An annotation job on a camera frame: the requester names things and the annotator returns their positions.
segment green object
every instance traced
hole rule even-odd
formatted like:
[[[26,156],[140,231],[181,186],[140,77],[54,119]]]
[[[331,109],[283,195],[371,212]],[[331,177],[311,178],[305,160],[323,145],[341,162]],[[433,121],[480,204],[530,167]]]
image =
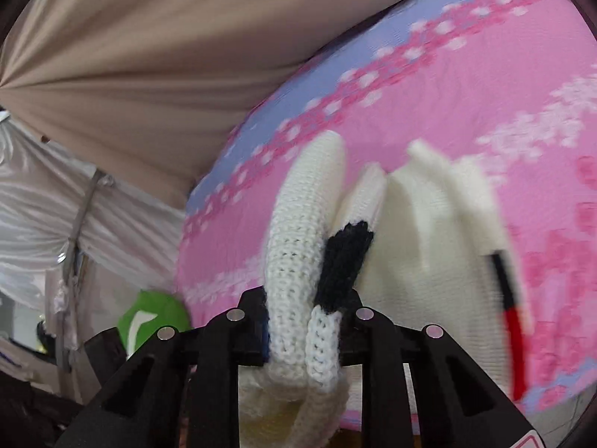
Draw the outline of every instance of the green object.
[[[135,304],[118,321],[122,344],[130,357],[162,327],[190,330],[189,314],[175,297],[161,292],[139,292]]]

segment pink floral fabric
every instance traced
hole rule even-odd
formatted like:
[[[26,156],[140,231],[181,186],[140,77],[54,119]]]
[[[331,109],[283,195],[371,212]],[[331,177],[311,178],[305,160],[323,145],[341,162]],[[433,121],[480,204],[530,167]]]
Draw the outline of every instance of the pink floral fabric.
[[[391,34],[392,19],[385,24]],[[410,22],[403,42],[374,35],[360,37],[370,62],[346,66],[332,91],[275,122],[191,210],[177,284],[194,325],[263,284],[276,194],[313,136],[343,136],[348,182],[368,161],[389,172],[404,165],[409,143],[423,139],[452,159],[474,155],[495,187],[534,326],[522,407],[574,395],[597,380],[595,39],[568,0],[454,0],[436,18]],[[251,119],[269,123],[259,109]]]

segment beige curtain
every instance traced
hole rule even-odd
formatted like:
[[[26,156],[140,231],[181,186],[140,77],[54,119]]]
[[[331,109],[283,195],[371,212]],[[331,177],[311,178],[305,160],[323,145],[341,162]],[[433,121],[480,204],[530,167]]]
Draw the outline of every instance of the beige curtain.
[[[182,208],[228,132],[321,46],[399,0],[31,0],[0,103]]]

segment metal screw head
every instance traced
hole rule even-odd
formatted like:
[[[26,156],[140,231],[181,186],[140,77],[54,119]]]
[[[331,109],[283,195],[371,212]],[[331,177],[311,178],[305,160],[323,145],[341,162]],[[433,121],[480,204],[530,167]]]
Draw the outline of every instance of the metal screw head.
[[[157,337],[160,340],[170,340],[175,333],[176,331],[172,327],[162,327],[157,331]]]
[[[245,318],[245,313],[240,308],[233,308],[226,314],[226,318],[231,322],[238,322]]]
[[[425,329],[425,333],[429,335],[432,339],[439,339],[444,335],[444,329],[439,325],[429,325]]]
[[[375,315],[375,313],[373,313],[373,310],[370,308],[359,308],[359,310],[356,311],[356,317],[361,320],[371,320],[373,315]]]

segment knitted white sock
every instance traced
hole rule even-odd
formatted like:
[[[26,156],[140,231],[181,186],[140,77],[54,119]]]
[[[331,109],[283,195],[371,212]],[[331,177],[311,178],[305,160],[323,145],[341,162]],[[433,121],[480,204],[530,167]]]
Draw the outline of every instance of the knitted white sock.
[[[487,255],[511,248],[491,187],[473,158],[452,162],[421,141],[408,153],[410,162],[389,176],[356,289],[396,324],[443,326],[510,392],[501,293]]]
[[[346,407],[342,314],[313,307],[313,299],[328,237],[348,223],[377,222],[386,176],[367,165],[336,215],[343,180],[342,139],[325,132],[302,151],[276,199],[265,276],[270,359],[264,368],[240,369],[243,447],[318,448]]]

